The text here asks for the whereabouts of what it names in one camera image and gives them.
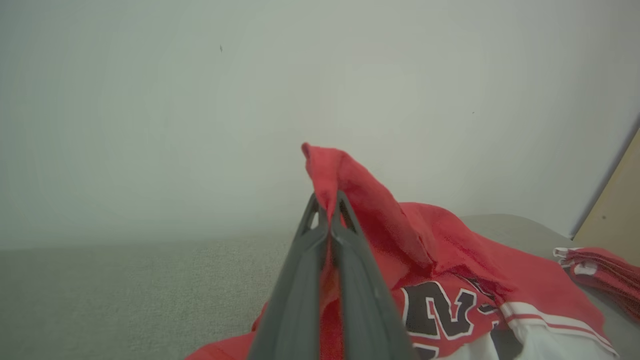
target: white stripe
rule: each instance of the white stripe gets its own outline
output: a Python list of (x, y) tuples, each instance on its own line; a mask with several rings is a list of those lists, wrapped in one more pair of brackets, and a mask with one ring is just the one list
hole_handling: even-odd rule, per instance
[(551, 325), (579, 327), (581, 329), (592, 332), (603, 344), (611, 347), (611, 344), (607, 339), (601, 336), (597, 331), (593, 330), (587, 323), (580, 320), (568, 318), (566, 316), (545, 314), (538, 310), (535, 306), (527, 304), (526, 302), (505, 302), (502, 306), (500, 306), (500, 310), (502, 311), (504, 318), (508, 318), (511, 315), (537, 315), (544, 319), (546, 323)]
[(582, 247), (571, 247), (569, 249), (567, 249), (566, 247), (556, 247), (554, 249), (554, 256), (557, 256), (559, 258), (566, 258), (567, 253), (569, 253), (569, 250), (580, 250), (582, 249)]
[(425, 344), (420, 344), (420, 343), (413, 343), (413, 347), (420, 347), (420, 348), (425, 348), (425, 349), (427, 349), (427, 350), (432, 350), (432, 351), (434, 351), (434, 352), (435, 352), (435, 357), (434, 357), (434, 359), (435, 359), (436, 357), (438, 357), (438, 355), (440, 354), (440, 349), (439, 349), (438, 347), (432, 347), (432, 346), (425, 345)]
[(573, 264), (575, 264), (575, 261), (572, 259), (569, 263), (567, 263), (566, 259), (563, 258), (558, 260), (558, 263), (563, 269), (566, 269), (566, 268), (570, 268)]
[(611, 347), (610, 344), (608, 343), (604, 343), (603, 341), (600, 341), (600, 338), (598, 336), (597, 332), (594, 332), (594, 334), (597, 336), (594, 336), (593, 334), (591, 334), (590, 332), (584, 332), (584, 331), (580, 331), (580, 330), (573, 330), (573, 329), (562, 329), (562, 328), (558, 328), (558, 327), (549, 327), (547, 326), (548, 323), (545, 322), (542, 319), (512, 319), (511, 321), (508, 322), (509, 326), (511, 327), (512, 323), (515, 323), (514, 326), (518, 326), (518, 325), (544, 325), (549, 331), (551, 332), (556, 332), (558, 334), (569, 334), (569, 335), (578, 335), (578, 336), (583, 336), (585, 338), (590, 338), (592, 340), (595, 340), (598, 344), (600, 344), (602, 347), (604, 347), (606, 350), (610, 351), (612, 354), (614, 354), (616, 357), (619, 357), (620, 355), (618, 355), (618, 353)]
[(592, 261), (585, 261), (583, 263), (579, 263), (578, 265), (575, 265), (575, 268), (573, 268), (573, 273), (575, 275), (594, 276), (597, 271), (598, 271), (598, 264)]
[(406, 293), (404, 288), (400, 288), (404, 293), (404, 309), (402, 310), (402, 324), (406, 326), (406, 315), (409, 312), (409, 294)]

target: black number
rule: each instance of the black number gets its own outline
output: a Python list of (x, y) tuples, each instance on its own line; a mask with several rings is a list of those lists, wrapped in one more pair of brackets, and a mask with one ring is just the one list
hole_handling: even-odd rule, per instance
[(413, 344), (413, 348), (418, 353), (420, 360), (430, 360), (438, 357), (438, 348), (422, 344)]
[(469, 310), (475, 306), (475, 293), (460, 289), (455, 304), (456, 313), (451, 312), (451, 302), (444, 293), (441, 285), (436, 281), (403, 288), (405, 293), (404, 323), (411, 335), (430, 339), (440, 339), (438, 324), (444, 330), (444, 336), (457, 339), (471, 334), (474, 325), (467, 318)]
[[(471, 284), (474, 288), (476, 288), (477, 291), (480, 291), (480, 293), (485, 294), (489, 299), (491, 299), (491, 301), (495, 302), (495, 297), (491, 293), (482, 289), (482, 286), (480, 286), (480, 282), (478, 282), (478, 280), (467, 279), (466, 277), (460, 277), (460, 278), (468, 281), (469, 284)], [(482, 314), (488, 315), (498, 311), (498, 308), (491, 304), (482, 304), (478, 307), (478, 311), (480, 311)]]

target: wooden panel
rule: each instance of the wooden panel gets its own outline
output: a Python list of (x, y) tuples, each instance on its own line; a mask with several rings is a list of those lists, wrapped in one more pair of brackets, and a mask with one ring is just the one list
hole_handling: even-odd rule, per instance
[(573, 240), (640, 266), (640, 130)]

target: folded clothing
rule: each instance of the folded clothing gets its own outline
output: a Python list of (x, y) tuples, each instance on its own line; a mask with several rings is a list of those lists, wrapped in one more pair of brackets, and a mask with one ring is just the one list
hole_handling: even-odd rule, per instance
[(573, 280), (602, 290), (640, 322), (640, 267), (599, 247), (557, 247), (554, 256)]

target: red fabric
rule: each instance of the red fabric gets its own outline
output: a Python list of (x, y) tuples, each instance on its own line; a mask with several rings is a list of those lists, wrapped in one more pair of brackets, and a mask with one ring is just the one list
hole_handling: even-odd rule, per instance
[[(464, 316), (472, 331), (460, 337), (412, 336), (414, 343), (435, 348), (439, 357), (448, 356), (465, 343), (491, 331), (502, 318), (500, 311), (481, 313), (483, 304), (515, 309), (514, 304), (534, 306), (531, 313), (518, 316), (559, 315), (585, 323), (587, 331), (597, 333), (604, 343), (604, 318), (586, 296), (563, 274), (557, 263), (525, 254), (495, 243), (469, 230), (451, 212), (426, 204), (398, 203), (391, 193), (351, 156), (337, 149), (302, 146), (306, 169), (320, 205), (331, 218), (337, 190), (349, 199), (382, 276), (392, 292), (399, 311), (406, 306), (405, 293), (426, 282), (437, 284), (449, 299), (449, 312), (456, 311), (456, 296), (466, 291), (477, 297), (477, 304)], [(467, 279), (477, 282), (474, 286)], [(342, 359), (337, 271), (326, 266), (321, 276), (321, 359)], [(433, 304), (427, 301), (427, 312)], [(252, 330), (259, 326), (260, 317)], [(442, 324), (438, 323), (439, 334)], [(253, 333), (207, 345), (189, 360), (217, 359), (213, 351), (244, 359)]]
[(561, 263), (570, 267), (568, 273), (575, 281), (604, 291), (640, 322), (640, 267), (598, 247), (566, 249), (565, 252)]

